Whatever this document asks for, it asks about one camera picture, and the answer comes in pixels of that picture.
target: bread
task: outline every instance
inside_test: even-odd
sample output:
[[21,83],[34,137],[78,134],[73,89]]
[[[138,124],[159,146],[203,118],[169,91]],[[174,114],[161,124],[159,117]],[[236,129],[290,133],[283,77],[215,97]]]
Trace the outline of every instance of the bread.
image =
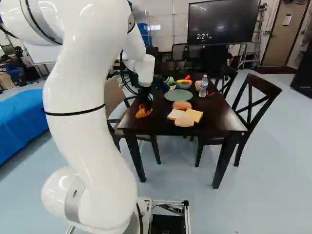
[[173,109],[170,112],[170,114],[167,116],[167,118],[170,120],[176,120],[177,118],[181,117],[184,114],[185,114],[185,111]]
[[194,120],[187,113],[184,113],[184,115],[175,120],[175,125],[178,127],[193,127]]
[[187,109],[185,113],[188,114],[195,123],[199,123],[204,114],[202,111],[195,111],[192,109]]
[[195,88],[196,88],[196,91],[199,91],[199,90],[200,90],[200,84],[201,84],[201,80],[195,81]]
[[187,110],[188,108],[192,108],[192,105],[187,101],[175,101],[172,105],[172,108],[177,110]]

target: red pen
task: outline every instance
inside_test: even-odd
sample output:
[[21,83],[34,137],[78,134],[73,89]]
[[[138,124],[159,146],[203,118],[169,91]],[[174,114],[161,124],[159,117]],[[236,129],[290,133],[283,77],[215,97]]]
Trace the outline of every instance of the red pen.
[[215,92],[213,92],[212,94],[209,95],[209,92],[207,92],[207,95],[209,95],[210,97],[211,97],[212,95],[214,95],[214,94],[215,94]]

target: tv screen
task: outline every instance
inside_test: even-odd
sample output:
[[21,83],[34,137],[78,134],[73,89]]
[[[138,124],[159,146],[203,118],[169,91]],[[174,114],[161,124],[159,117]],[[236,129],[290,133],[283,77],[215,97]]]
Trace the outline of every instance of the tv screen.
[[188,44],[235,44],[252,40],[258,0],[189,4]]

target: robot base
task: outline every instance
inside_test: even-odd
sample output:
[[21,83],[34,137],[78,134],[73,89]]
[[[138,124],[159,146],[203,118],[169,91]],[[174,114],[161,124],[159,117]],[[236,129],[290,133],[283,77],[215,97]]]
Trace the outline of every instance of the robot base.
[[[134,212],[123,234],[191,234],[188,201],[151,200],[140,197],[137,203],[141,215],[138,210]],[[157,207],[174,215],[154,214]],[[71,226],[66,234],[81,234],[81,232],[78,233],[76,227]]]

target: ladder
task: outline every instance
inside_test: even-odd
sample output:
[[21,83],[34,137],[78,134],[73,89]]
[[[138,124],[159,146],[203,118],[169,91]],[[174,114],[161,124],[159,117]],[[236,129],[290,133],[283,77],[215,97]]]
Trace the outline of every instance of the ladder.
[[265,11],[267,10],[267,3],[261,4],[258,11],[258,19],[256,21],[255,30],[253,32],[253,39],[251,42],[240,45],[238,54],[240,55],[238,67],[244,69],[245,63],[252,63],[252,68],[260,65],[261,54],[261,38],[262,38],[262,23],[264,20]]

